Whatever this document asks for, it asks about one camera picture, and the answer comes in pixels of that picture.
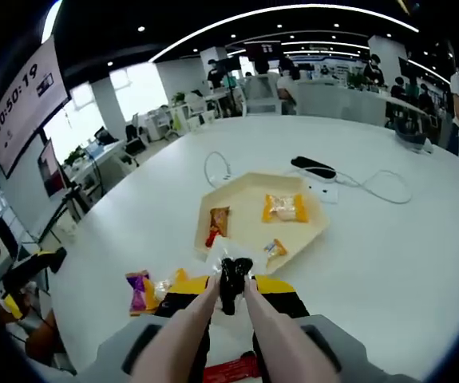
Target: ceiling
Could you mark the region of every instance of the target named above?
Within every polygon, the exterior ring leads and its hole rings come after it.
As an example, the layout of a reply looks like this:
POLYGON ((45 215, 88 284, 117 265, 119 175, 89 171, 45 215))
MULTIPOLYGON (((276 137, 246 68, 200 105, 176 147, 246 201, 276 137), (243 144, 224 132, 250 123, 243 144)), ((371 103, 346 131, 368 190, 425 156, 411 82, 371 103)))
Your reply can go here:
MULTIPOLYGON (((52 0, 26 0, 12 2, 0 0, 0 93, 41 42, 41 32, 52 0), (21 49, 15 49, 18 38, 26 36, 21 49)), ((69 87, 89 79, 106 76, 109 70, 147 61, 175 41, 214 22, 252 10, 273 6, 309 2, 233 0, 231 2, 144 2, 118 0, 90 2, 63 0, 54 28, 57 57, 69 87), (144 32, 137 29, 145 27, 144 32)), ((349 10, 301 9, 278 10, 256 14, 225 23, 199 34, 172 49, 157 61, 196 55, 214 45, 227 45, 228 50, 241 49, 236 41, 255 39, 268 34, 281 41, 334 41, 367 45, 369 37, 377 34, 392 38, 405 45, 411 58, 429 68, 436 67, 439 74, 449 78, 453 72, 447 47, 436 30, 428 24, 408 16, 395 0, 346 0, 320 2, 359 7, 385 14, 419 27, 414 33, 393 22, 349 10)), ((300 45, 289 45, 288 50, 300 50, 300 45)), ((350 47, 334 46, 334 50, 357 53, 350 47)))

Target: hexagonal tray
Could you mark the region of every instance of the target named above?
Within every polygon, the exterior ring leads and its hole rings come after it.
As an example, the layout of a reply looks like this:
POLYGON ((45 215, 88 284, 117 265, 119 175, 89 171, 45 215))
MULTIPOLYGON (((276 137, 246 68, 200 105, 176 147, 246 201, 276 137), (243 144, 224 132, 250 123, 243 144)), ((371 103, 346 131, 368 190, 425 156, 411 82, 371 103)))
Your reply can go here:
POLYGON ((201 201, 195 247, 204 254, 209 249, 204 243, 209 235, 211 215, 214 207, 230 207, 228 217, 228 238, 240 246, 256 253, 277 238, 287 249, 287 255, 277 257, 267 265, 272 274, 293 259, 305 246, 322 233, 329 225, 329 219, 322 211, 318 197, 299 177, 275 176, 263 173, 247 173, 205 195, 201 201), (309 222, 262 222, 265 195, 302 194, 309 222))

